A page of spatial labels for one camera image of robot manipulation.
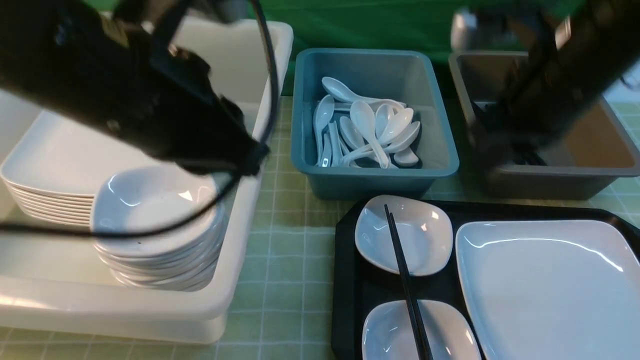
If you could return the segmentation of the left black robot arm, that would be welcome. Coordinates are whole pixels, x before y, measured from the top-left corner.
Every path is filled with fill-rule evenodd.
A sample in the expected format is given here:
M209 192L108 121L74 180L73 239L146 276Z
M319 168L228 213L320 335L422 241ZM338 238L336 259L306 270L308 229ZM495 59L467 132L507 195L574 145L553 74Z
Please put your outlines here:
M255 176L268 153L211 67L174 36L190 9L229 24L238 0L3 0L1 89L198 175Z

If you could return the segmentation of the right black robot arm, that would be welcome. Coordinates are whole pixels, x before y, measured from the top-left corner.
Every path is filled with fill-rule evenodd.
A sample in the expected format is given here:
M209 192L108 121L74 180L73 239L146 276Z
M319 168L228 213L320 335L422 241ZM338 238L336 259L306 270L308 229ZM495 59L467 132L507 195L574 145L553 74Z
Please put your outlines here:
M473 108L468 133L486 169L559 141L639 59L637 0L586 0L561 21L518 0L464 9L464 44L532 34L526 59L507 71L494 105Z

